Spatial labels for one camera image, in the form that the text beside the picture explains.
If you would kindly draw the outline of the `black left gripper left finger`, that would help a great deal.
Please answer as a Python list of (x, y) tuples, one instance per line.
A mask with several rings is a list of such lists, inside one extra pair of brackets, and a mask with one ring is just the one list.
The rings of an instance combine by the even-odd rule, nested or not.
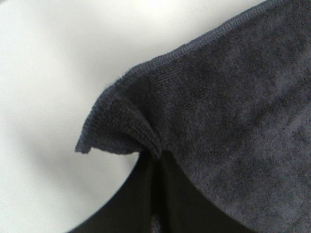
[(131, 174), (96, 213), (71, 233), (150, 233), (153, 160), (140, 155)]

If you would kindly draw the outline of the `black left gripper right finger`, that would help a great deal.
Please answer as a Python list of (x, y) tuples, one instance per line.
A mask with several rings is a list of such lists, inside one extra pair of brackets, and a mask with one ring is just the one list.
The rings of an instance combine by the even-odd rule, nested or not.
[(245, 226), (207, 200), (170, 152), (155, 163), (152, 180), (153, 233), (243, 233)]

